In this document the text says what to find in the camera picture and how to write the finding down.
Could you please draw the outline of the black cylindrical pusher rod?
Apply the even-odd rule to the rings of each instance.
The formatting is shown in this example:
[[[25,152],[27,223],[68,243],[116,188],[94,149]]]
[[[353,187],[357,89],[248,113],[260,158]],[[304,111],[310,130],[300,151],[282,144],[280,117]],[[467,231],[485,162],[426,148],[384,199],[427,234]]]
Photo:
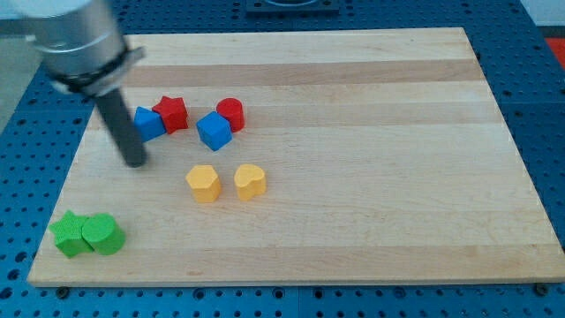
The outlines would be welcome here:
[[[120,89],[97,95],[94,102],[124,163],[131,168],[144,165],[147,162],[147,151]]]

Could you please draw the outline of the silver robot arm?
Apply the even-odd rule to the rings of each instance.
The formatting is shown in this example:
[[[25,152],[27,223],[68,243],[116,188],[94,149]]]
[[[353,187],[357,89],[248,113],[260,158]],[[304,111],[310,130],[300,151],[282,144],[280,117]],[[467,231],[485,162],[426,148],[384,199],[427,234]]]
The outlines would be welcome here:
[[[120,91],[145,52],[129,47],[108,2],[2,1],[1,34],[26,38],[41,55],[55,89],[94,101],[127,166],[146,163],[147,152]]]

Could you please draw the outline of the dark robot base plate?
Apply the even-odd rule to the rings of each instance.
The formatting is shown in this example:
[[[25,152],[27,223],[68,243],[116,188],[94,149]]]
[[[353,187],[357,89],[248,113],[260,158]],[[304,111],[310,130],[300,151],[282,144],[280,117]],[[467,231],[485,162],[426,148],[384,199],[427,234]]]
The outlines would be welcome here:
[[[248,14],[336,13],[340,0],[244,0]]]

